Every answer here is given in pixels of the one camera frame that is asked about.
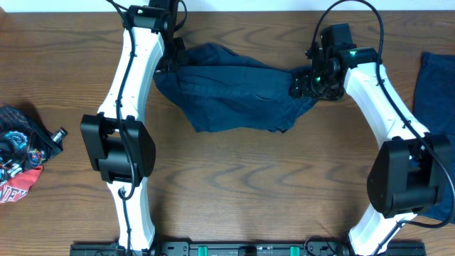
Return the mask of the dark blue shorts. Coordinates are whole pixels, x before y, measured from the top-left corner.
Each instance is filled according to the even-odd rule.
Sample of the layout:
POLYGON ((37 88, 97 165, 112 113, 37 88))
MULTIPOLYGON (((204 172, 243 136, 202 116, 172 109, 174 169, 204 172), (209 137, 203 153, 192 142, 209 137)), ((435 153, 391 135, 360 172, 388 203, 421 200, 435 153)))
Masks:
POLYGON ((318 102, 289 94, 300 68, 273 68, 217 43, 187 54, 187 65, 157 73, 154 81, 197 132, 251 128, 285 133, 318 102))

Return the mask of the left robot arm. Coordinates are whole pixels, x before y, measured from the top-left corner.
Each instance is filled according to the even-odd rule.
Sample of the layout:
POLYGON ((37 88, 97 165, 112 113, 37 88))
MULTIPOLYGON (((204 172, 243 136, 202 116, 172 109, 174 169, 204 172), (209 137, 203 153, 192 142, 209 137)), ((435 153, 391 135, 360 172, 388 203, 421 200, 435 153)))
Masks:
POLYGON ((187 62, 177 20, 180 0, 113 7, 124 28, 122 52, 112 85, 97 114, 82 117, 80 130, 94 171, 114 199, 119 239, 110 247, 73 246, 71 255, 156 255, 156 229, 148 202, 148 178, 156 145, 145 127, 145 108, 155 74, 187 62))

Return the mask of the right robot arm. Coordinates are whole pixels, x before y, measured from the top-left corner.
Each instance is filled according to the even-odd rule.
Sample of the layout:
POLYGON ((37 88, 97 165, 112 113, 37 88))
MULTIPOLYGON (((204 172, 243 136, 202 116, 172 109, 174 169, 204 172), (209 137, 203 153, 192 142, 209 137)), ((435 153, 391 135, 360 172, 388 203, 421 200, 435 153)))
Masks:
POLYGON ((326 101, 349 95, 379 148, 367 179, 370 204, 348 232, 349 253, 410 254, 411 248, 389 243, 454 188, 449 138, 432 134, 415 118, 388 79, 380 55, 374 48, 357 47, 348 24, 329 26, 320 36, 306 54, 311 68, 293 76, 289 95, 326 101))

